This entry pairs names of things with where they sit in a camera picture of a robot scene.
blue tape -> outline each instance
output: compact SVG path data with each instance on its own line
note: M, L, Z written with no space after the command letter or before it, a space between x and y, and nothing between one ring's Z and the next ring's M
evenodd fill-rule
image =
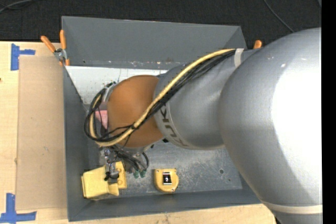
M19 70L19 56L20 55L35 55L35 50L25 49L20 50L20 47L12 43L11 63L10 69Z
M17 214L15 211L15 195L6 194L6 212L1 213L0 223L16 224L17 221L33 221L36 218L36 211L26 214Z

wooden table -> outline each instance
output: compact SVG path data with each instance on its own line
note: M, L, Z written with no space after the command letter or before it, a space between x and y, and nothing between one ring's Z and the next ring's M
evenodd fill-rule
M6 210L6 193L15 194L18 90L19 70L11 71L11 44L20 49L34 49L39 55L52 55L42 42L0 41L0 213ZM31 212L18 210L17 213ZM27 223L68 223L66 208L36 208L35 221ZM122 217L105 220L79 221L77 223L225 223L225 224L275 224L275 219L267 207L261 204L233 206L205 210L192 210L168 214L155 214L136 217Z

black carpet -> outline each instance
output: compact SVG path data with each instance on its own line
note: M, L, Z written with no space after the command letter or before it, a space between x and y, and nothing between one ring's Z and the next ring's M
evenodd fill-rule
M321 27L317 0L0 0L0 40L59 42L61 17L237 25L251 48L303 29Z

pink object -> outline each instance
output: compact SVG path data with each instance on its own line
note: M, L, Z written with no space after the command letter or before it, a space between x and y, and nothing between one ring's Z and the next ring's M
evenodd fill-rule
M107 122L108 122L107 110L101 110L100 114L99 111L96 111L95 116L107 130Z

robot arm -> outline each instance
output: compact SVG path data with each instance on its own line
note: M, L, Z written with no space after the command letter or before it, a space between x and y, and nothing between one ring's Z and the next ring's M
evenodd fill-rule
M321 28L113 87L112 131L99 136L88 122L100 146L133 157L162 139L193 150L226 147L282 224L321 220Z

